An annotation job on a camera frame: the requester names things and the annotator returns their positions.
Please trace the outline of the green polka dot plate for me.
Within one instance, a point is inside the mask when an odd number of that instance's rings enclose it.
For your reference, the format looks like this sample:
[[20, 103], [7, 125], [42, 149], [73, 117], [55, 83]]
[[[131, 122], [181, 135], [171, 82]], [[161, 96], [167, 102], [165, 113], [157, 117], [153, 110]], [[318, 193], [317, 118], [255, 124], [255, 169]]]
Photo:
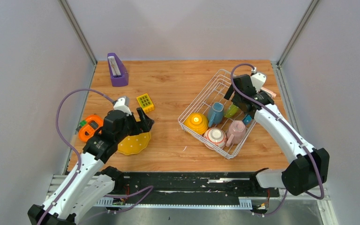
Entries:
[[238, 106], [236, 106], [235, 104], [231, 104], [225, 111], [224, 117], [232, 118], [239, 110], [240, 108]]

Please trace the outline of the blue polka dot plate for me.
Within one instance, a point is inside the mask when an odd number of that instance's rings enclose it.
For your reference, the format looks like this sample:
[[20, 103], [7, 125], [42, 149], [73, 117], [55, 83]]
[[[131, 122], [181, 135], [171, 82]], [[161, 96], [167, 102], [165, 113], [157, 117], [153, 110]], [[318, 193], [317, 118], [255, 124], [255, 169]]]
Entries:
[[244, 118], [242, 119], [242, 122], [243, 122], [243, 124], [244, 124], [245, 126], [247, 126], [248, 124], [251, 123], [252, 120], [253, 120], [253, 119], [252, 119], [251, 115], [246, 114], [246, 115], [244, 116]]

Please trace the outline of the yellow polka dot plate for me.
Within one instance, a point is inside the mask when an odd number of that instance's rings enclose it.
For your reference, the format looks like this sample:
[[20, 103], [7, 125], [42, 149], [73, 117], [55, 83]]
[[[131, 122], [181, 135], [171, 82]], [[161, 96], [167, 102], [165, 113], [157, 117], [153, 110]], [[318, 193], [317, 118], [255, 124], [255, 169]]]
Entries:
[[118, 152], [129, 156], [140, 153], [151, 140], [151, 132], [128, 136], [118, 144]]

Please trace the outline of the blue ceramic mug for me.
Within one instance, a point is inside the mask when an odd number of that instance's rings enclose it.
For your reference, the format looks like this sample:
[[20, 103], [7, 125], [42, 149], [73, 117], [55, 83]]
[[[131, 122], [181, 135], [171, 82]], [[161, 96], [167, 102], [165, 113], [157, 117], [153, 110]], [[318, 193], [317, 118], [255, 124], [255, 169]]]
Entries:
[[214, 102], [208, 111], [208, 127], [218, 125], [224, 117], [224, 105]]

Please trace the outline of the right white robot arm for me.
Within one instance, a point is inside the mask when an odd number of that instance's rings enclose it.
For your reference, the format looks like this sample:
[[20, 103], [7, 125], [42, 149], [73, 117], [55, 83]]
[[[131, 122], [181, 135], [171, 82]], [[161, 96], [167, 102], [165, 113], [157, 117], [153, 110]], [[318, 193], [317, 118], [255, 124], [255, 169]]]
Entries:
[[309, 193], [323, 188], [327, 180], [330, 156], [326, 149], [317, 149], [306, 141], [283, 117], [273, 99], [264, 91], [258, 92], [249, 75], [231, 78], [225, 99], [231, 100], [249, 114], [275, 140], [289, 165], [284, 170], [261, 169], [249, 182], [250, 192], [262, 195], [268, 188], [283, 188], [292, 195]]

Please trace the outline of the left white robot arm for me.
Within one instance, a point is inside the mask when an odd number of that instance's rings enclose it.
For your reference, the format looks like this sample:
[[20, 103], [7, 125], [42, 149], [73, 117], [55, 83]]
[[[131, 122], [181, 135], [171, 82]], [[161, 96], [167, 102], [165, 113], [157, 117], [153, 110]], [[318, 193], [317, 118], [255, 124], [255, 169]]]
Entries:
[[86, 142], [77, 165], [59, 188], [41, 206], [32, 205], [28, 217], [33, 225], [76, 225], [99, 199], [112, 192], [121, 193], [125, 187], [123, 174], [109, 166], [90, 186], [88, 182], [117, 151], [119, 143], [130, 136], [149, 132], [155, 123], [141, 108], [140, 120], [133, 114], [111, 110], [103, 125]]

